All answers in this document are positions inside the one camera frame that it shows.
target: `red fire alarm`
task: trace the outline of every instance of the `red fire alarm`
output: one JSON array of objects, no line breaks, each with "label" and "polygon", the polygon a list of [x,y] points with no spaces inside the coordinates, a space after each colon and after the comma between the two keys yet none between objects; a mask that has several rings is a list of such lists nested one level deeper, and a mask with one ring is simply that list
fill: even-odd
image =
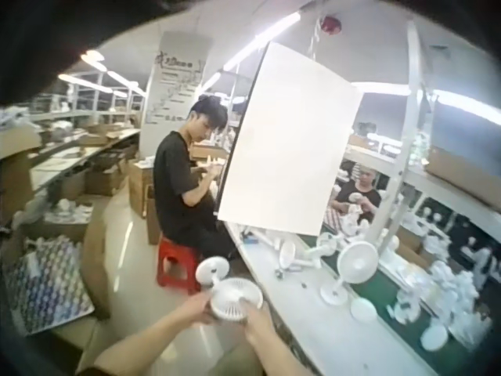
[{"label": "red fire alarm", "polygon": [[322,20],[321,28],[324,33],[328,35],[335,35],[341,33],[341,21],[332,16],[326,16]]}]

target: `black t-shirt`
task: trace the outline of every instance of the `black t-shirt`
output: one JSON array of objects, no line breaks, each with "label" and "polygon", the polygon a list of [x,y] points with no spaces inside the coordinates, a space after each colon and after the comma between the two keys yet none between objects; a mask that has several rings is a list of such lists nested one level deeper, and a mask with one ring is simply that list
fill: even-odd
[{"label": "black t-shirt", "polygon": [[179,234],[213,216],[214,201],[209,193],[189,207],[182,195],[198,187],[190,171],[189,151],[178,132],[169,133],[160,143],[153,166],[155,206],[162,233],[176,241]]},{"label": "black t-shirt", "polygon": [[[341,190],[339,191],[339,194],[336,197],[337,202],[349,202],[348,198],[350,197],[350,194],[352,193],[361,193],[363,196],[367,197],[370,201],[371,204],[379,207],[381,203],[381,195],[372,188],[369,192],[361,192],[357,190],[357,187],[355,185],[355,182],[353,180],[349,181],[348,183],[344,184]],[[365,212],[360,215],[359,221],[362,219],[367,219],[369,222],[372,222],[374,218],[374,214],[371,212]]]}]

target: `red plastic stool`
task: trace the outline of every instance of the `red plastic stool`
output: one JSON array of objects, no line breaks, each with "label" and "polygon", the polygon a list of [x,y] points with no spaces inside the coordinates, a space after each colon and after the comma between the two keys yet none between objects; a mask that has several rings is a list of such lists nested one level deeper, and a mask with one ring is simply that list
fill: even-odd
[{"label": "red plastic stool", "polygon": [[[186,270],[186,279],[179,279],[169,276],[164,270],[164,260],[177,262]],[[200,285],[196,282],[195,272],[198,262],[195,252],[192,248],[171,242],[169,239],[160,235],[158,245],[158,265],[157,265],[157,283],[164,286],[184,288],[188,294],[193,295],[200,291]]]}]

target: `floor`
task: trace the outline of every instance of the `floor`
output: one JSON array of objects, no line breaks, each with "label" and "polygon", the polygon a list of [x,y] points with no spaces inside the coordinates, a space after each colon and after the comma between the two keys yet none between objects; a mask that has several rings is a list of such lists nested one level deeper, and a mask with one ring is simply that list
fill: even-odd
[{"label": "floor", "polygon": [[[96,204],[106,205],[106,269],[112,289],[112,324],[124,337],[171,312],[186,295],[156,284],[157,246],[148,244],[146,221],[131,210],[128,188],[111,199],[97,199]],[[239,329],[229,324],[192,327],[173,341],[147,374],[207,374],[222,354],[241,340]]]}]

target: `white poster board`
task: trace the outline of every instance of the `white poster board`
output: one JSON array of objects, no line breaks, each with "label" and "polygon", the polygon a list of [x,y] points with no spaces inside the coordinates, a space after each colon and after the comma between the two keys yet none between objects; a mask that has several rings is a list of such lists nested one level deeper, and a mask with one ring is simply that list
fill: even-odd
[{"label": "white poster board", "polygon": [[318,235],[361,100],[331,70],[270,44],[222,179],[218,218]]},{"label": "white poster board", "polygon": [[148,81],[139,152],[154,155],[162,139],[179,129],[195,103],[211,40],[200,35],[165,32]]}]

